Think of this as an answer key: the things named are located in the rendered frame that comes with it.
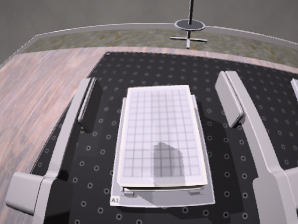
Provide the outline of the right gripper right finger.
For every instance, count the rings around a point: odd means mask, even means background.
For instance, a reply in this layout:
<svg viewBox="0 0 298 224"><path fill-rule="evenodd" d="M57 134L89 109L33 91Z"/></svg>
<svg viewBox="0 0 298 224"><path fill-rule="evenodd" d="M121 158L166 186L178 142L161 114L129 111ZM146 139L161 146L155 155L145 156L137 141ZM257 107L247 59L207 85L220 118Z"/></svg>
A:
<svg viewBox="0 0 298 224"><path fill-rule="evenodd" d="M253 155L259 224L298 224L298 167L283 171L279 165L265 125L237 72L221 71L216 89L229 127L242 125Z"/></svg>

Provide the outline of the white deep-well plate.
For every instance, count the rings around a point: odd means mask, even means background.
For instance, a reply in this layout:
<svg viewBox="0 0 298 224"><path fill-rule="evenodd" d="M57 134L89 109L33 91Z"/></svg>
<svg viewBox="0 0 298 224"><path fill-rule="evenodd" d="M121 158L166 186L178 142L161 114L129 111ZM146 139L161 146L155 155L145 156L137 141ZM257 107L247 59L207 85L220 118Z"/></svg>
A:
<svg viewBox="0 0 298 224"><path fill-rule="evenodd" d="M128 88L117 183L129 192L208 184L189 85Z"/></svg>

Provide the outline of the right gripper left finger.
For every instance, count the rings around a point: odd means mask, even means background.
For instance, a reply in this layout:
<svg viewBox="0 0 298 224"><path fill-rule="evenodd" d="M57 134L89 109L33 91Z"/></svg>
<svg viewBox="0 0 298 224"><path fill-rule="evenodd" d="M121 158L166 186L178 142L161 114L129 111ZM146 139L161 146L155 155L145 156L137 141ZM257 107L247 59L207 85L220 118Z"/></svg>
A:
<svg viewBox="0 0 298 224"><path fill-rule="evenodd" d="M74 186L68 183L80 132L92 133L102 88L97 77L82 79L68 109L47 175L13 173L5 205L31 214L32 224L68 224Z"/></svg>

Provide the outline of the black perforated breadboard plate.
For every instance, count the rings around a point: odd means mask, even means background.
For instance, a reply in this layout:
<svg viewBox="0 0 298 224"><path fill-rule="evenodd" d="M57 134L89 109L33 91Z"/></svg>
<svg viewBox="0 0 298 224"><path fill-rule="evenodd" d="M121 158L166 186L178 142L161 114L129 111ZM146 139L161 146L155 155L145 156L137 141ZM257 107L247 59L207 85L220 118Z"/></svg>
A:
<svg viewBox="0 0 298 224"><path fill-rule="evenodd" d="M68 224L259 224L258 173L242 125L231 129L217 95L223 71L237 71L265 125L283 171L298 167L298 73L216 57L158 52L105 52L88 77L104 89L92 133L80 132L69 183ZM212 173L212 205L134 208L110 205L122 101L128 88L189 84L196 99Z"/></svg>

